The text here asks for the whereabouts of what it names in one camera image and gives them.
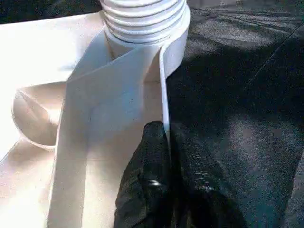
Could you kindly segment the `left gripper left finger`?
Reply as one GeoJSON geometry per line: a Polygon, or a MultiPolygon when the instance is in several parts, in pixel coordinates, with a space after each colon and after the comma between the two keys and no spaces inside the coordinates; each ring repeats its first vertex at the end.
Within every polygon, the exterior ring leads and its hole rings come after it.
{"type": "Polygon", "coordinates": [[[115,201],[115,228],[168,228],[171,225],[171,164],[161,121],[145,125],[127,164],[115,201]]]}

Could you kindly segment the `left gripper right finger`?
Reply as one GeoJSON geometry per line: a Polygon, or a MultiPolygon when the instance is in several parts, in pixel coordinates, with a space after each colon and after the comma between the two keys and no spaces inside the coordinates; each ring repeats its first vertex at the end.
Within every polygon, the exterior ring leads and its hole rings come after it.
{"type": "Polygon", "coordinates": [[[206,145],[182,133],[171,133],[170,137],[178,226],[242,228],[244,216],[206,145]]]}

